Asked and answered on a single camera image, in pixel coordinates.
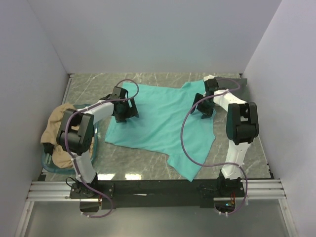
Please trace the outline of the teal t shirt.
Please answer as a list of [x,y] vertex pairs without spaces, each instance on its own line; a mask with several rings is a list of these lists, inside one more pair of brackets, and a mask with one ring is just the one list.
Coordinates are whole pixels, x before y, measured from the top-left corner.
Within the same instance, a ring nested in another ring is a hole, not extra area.
[[123,123],[112,118],[105,142],[166,154],[167,163],[192,181],[215,141],[213,118],[202,119],[199,112],[185,117],[195,94],[205,92],[203,81],[186,82],[181,88],[125,82],[123,88],[136,96],[139,117]]

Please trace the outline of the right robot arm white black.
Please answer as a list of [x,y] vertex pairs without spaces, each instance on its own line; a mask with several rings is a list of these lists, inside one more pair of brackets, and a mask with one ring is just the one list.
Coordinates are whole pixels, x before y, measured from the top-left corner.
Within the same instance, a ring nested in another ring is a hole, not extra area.
[[220,87],[220,80],[211,76],[203,79],[205,93],[195,95],[192,111],[201,112],[202,119],[211,118],[216,105],[227,112],[226,135],[229,147],[225,165],[218,177],[217,193],[228,197],[234,189],[239,188],[242,174],[240,167],[250,144],[259,134],[259,122],[257,105],[233,95],[233,89]]

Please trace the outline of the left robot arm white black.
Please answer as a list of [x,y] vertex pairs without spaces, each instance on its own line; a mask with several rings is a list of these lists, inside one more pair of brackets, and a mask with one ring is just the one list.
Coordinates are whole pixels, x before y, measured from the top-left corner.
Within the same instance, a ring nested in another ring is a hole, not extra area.
[[112,93],[85,108],[67,109],[61,120],[56,142],[66,151],[75,169],[76,179],[82,183],[81,192],[94,198],[99,192],[97,173],[93,168],[89,149],[95,135],[95,124],[113,116],[117,123],[139,117],[133,95],[128,90],[115,86]]

